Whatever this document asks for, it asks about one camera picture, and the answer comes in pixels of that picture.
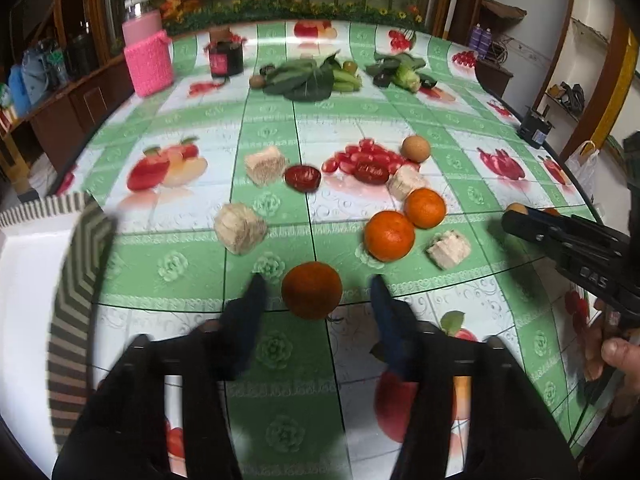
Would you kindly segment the right hand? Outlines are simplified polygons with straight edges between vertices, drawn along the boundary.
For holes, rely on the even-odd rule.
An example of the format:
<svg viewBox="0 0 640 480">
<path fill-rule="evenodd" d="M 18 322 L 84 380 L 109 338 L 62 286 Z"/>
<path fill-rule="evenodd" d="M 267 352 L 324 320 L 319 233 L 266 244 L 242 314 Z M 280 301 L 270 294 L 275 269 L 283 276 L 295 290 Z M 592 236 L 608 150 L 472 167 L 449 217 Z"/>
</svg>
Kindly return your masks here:
<svg viewBox="0 0 640 480">
<path fill-rule="evenodd" d="M 598 317 L 582 334 L 585 353 L 585 375 L 589 380 L 599 379 L 605 365 L 616 368 L 623 375 L 617 388 L 611 412 L 614 418 L 629 416 L 639 402 L 639 330 L 628 330 L 625 336 L 604 336 L 604 311 L 608 305 L 597 299 L 594 308 Z"/>
</svg>

